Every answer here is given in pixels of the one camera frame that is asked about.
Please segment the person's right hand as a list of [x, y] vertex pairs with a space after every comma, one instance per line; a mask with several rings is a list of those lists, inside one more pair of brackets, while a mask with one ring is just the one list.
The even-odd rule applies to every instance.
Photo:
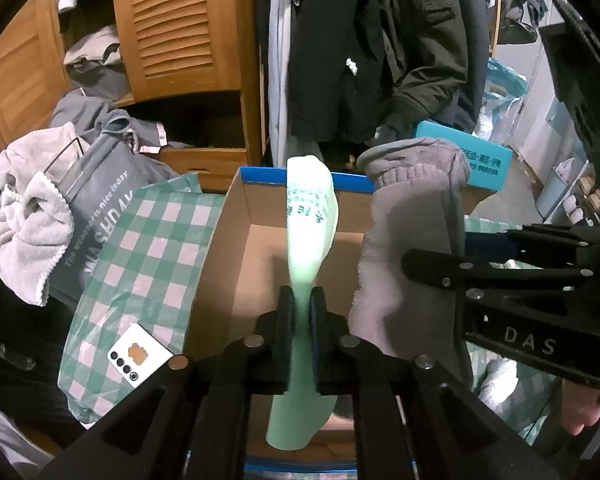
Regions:
[[600, 420], [600, 390], [562, 382], [562, 426], [577, 436]]

